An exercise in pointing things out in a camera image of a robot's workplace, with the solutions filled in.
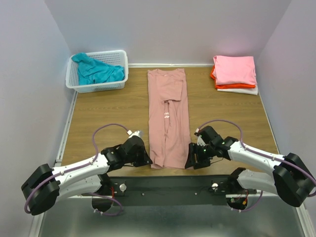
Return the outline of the dusty pink graphic t-shirt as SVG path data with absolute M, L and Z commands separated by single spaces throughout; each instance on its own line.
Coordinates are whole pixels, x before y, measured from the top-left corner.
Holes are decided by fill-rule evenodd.
M 183 169 L 191 142 L 185 70 L 148 71 L 148 94 L 152 168 Z

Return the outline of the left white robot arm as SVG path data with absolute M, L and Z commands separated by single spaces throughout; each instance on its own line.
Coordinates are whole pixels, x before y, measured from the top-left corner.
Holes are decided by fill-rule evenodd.
M 46 212 L 62 198 L 86 193 L 104 195 L 110 186 L 103 178 L 128 163 L 134 167 L 153 163 L 139 136 L 132 135 L 123 144 L 105 148 L 71 165 L 54 168 L 47 163 L 40 165 L 21 186 L 26 200 L 24 211 L 35 216 Z

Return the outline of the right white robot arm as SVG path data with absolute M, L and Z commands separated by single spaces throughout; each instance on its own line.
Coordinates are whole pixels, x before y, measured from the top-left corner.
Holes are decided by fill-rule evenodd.
M 226 181 L 212 185 L 214 193 L 240 194 L 246 190 L 260 190 L 278 195 L 285 203 L 299 207 L 304 200 L 315 194 L 316 180 L 300 157 L 264 152 L 248 146 L 241 140 L 223 139 L 211 126 L 198 128 L 196 143 L 189 144 L 185 168 L 200 169 L 211 165 L 213 157 L 247 163 L 257 172 L 239 167 Z

